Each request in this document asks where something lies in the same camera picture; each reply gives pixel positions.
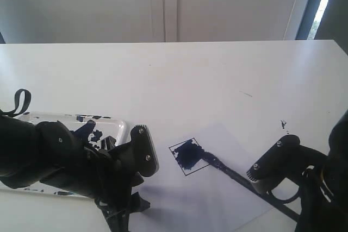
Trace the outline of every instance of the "white tabletop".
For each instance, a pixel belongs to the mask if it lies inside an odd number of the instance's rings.
[[[26,88],[30,111],[146,124],[155,144],[219,122],[254,158],[286,130],[327,153],[348,108],[347,71],[331,40],[0,45],[0,105]],[[271,210],[238,231],[294,227]]]

